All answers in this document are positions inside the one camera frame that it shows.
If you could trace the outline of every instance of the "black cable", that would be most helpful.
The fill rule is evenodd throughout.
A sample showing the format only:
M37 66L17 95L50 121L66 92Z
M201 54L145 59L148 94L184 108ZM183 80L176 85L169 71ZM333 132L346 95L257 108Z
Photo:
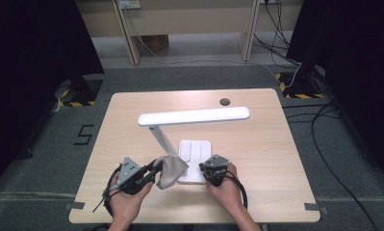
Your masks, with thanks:
M104 194L108 196L109 189L110 189L110 187L111 187L111 182L113 181L114 176L116 175L116 173L120 171L120 168L121 168L121 167L122 167L122 164L120 164L119 167L117 167L117 168L114 170L113 174L111 175L110 179L108 180L107 187L105 188L105 191L104 191L104 193L102 194L102 199L101 199L101 201L100 201L99 204L95 207L95 209L92 210L93 213L95 212L95 210L98 209L98 207L101 205L101 203L105 200L105 197L106 197L106 196L104 196ZM117 194L117 193L119 193L119 192L120 192L120 190L119 190L118 192L115 192L114 194L108 196L108 198L111 198L113 195L115 195L115 194Z
M116 192L112 193L112 194L110 195L110 198L112 198L114 195L116 195L117 193L120 193L120 192L122 192L122 190L121 190L121 189L119 189L118 191L116 191Z
M237 179L237 177L233 174L233 172L231 171L227 171L227 172L233 175L233 177L228 175L224 175L224 177L232 180L240 188L243 195L243 206L245 207L245 209L248 209L248 199L247 199L246 191L245 191L245 188L243 187L243 184Z
M328 85L326 84L326 80L324 79L324 74L319 72L319 67L314 67L313 75L312 75L312 84L315 86L318 84L321 91L324 92L324 95L326 95L329 99L332 99L332 96L330 95L330 92L332 91Z
M357 199L357 197L353 194L353 192L351 192L351 190L342 182L342 180L339 178L339 176L333 171L333 169L330 167L330 165L327 163L326 159L324 158L324 156L322 155L321 151L320 151L320 148L318 146L318 143L317 143L317 140L315 138L315 121L317 120L317 118L320 116L320 113L327 107L329 106L330 104L328 105L325 105L323 106L318 112L317 114L315 115L314 119L312 120L312 125L311 125L311 132L312 132L312 139L314 141L314 144L315 144L315 147L316 149L318 150L318 153L323 161L323 163L326 165L327 169L330 171L330 173L335 177L335 179L338 181L338 183L347 191L348 194L350 194L350 196L353 198L353 200L357 203L357 205L359 205L359 207L362 209L362 211L365 213L366 217L369 219L372 227L374 228L374 230L378 231L378 227L377 225L375 224L374 220L371 218L371 215L369 214L369 212L366 210L366 208L362 205L362 203L360 203L359 199Z
M268 4L266 4L267 13L269 14L269 18L272 20L272 23L276 29L275 34L279 37L279 39L281 39L285 43L285 45L288 48L290 44L288 43L287 39L284 36L284 33L282 32L282 25L281 25L281 8L282 8L282 6L281 6L281 2L279 0L277 0L277 7L278 7L278 25L275 23L275 20L273 19L272 14L270 14L270 12L269 12Z
M308 123L312 122L313 119L308 119L308 120L299 120L299 121L288 121L288 123Z
M282 107L282 108L283 109L290 109L290 108L320 107L320 106L326 106L326 105L330 105L330 103L327 103L327 104L292 105L292 106L285 106L285 107Z
M336 112L336 110L332 109L330 111L324 112L323 114L321 114L321 116L330 117L330 118L341 118L340 116L327 115L330 112ZM314 115L316 115L316 114L315 113L302 113L302 114L296 114L296 115L287 115L286 118L296 117L296 116L314 116Z
M275 65L278 65L278 66L281 66L281 67L284 67L284 68L297 68L297 67L293 67L293 66L285 66L285 65L277 64L277 63L275 62L275 60L273 59L272 54L277 55L277 56L280 57L281 59L283 59L283 60L285 60L285 61L287 61L287 62L289 62L289 63L291 63L291 64L294 64L294 65L296 65L296 66L299 66L299 63L297 63L297 62L295 62L295 61L293 61L293 60L291 60L291 59L286 58L284 55L282 55L282 54L279 53L278 51L274 50L272 47L275 47L275 46L273 46L273 45L269 45L269 44L265 43L264 41L261 41L261 40L257 37L257 35L255 35L255 34L254 34L254 37L258 40L258 42L260 42L260 44L261 44L264 48L266 48L268 51L270 51L272 61L273 61L273 63L274 63Z

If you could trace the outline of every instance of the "gray carpet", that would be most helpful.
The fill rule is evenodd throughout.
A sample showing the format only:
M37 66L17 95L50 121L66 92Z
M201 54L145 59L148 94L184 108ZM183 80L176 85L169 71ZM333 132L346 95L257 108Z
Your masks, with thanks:
M277 66L270 69L287 71ZM34 146L34 156L15 160L0 179L0 230L84 230L93 224L72 224L65 204L74 200L104 114L115 92L153 90L217 90L273 88L290 122L300 158L317 202L327 211L316 223L270 224L269 230L372 230L371 223L349 193L323 163L312 139L309 121L329 99L287 99L277 81L258 65L189 66L109 69L91 107L61 107L48 117ZM334 172L365 206L380 230L384 230L384 174L363 158L363 152L335 107L315 122L315 138ZM88 145L78 134L82 125L91 134ZM154 226L152 230L167 230Z

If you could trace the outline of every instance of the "hand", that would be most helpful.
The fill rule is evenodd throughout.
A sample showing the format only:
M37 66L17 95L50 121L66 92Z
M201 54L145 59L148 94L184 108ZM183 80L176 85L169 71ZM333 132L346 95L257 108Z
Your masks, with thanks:
M236 166L230 164L227 170L239 179ZM227 172L226 175L233 177L229 172ZM261 231L260 227L243 206L240 188L236 183L224 177L221 185L218 187L213 186L209 181L206 181L206 185L217 203L231 215L241 231Z
M232 172L237 179L237 168L233 164L227 167L227 171ZM218 187L213 186L209 181L206 181L207 189L216 199L217 203L227 211L243 206L240 188L232 180L225 178Z
M115 185L119 172L114 176L111 185ZM143 199L149 194L153 183L147 183L140 192L136 194L127 194L118 192L111 197L110 205L113 210L113 222L109 230L127 230L129 225L138 216Z

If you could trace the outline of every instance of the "white lamp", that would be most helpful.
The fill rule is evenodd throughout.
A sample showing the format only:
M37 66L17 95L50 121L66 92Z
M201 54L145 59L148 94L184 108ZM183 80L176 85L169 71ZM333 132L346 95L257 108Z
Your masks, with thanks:
M138 119L140 126L148 126L150 132L167 155L180 156L189 168L179 178L179 183L202 184L206 180L201 173L198 164L205 162L212 156L211 143L209 141L181 141L177 152L165 133L159 126L187 123L222 122L243 120L249 118L247 107L233 107L221 109L207 109L155 114L142 114Z

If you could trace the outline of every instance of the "wooden table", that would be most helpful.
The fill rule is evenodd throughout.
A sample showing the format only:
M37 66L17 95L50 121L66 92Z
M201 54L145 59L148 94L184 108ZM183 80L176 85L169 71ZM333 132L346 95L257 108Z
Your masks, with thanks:
M138 125L145 113L246 106L250 118L242 121L163 126L178 148L180 140L212 143L212 152L231 160L248 196L248 211L256 222L314 222L319 211L305 210L315 204L303 165L274 90L187 90L116 93L102 123L87 170L76 196L85 203L72 209L73 223L111 222L103 206L92 210L112 171L125 156L141 166L166 155L147 127ZM176 184L166 190L153 187L135 223L234 222L217 205L205 185Z

